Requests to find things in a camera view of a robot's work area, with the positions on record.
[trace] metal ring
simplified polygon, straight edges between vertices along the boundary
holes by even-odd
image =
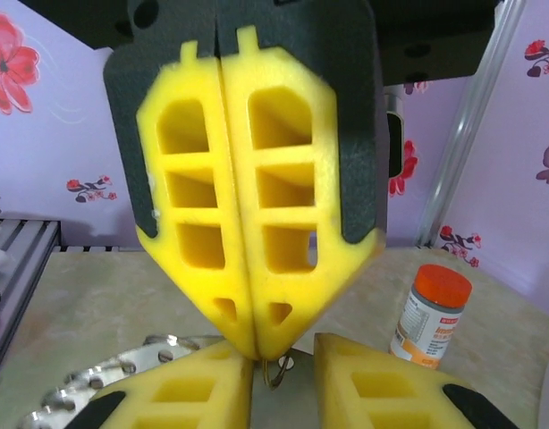
[[[271,376],[268,373],[268,361],[263,360],[263,378],[265,379],[266,386],[271,391],[276,389],[283,381],[284,373],[286,373],[286,367],[289,365],[290,359],[291,358],[289,356],[284,357],[284,361],[283,361],[283,364],[281,365],[281,369],[278,371],[278,374],[273,380],[271,380]]]

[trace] yellow foam gripper pad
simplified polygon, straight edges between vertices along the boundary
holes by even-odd
[[[137,113],[159,234],[140,242],[248,358],[279,358],[384,247],[341,235],[336,95],[280,47],[184,43]],[[317,260],[308,257],[317,236]]]
[[[324,429],[516,429],[467,384],[331,333],[315,337]]]
[[[74,427],[246,429],[252,378],[253,362],[222,341],[110,384],[89,403],[83,426]]]

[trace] orange bottle cap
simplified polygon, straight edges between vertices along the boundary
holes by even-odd
[[[468,279],[441,265],[422,265],[414,283],[425,299],[448,308],[461,308],[473,289]]]

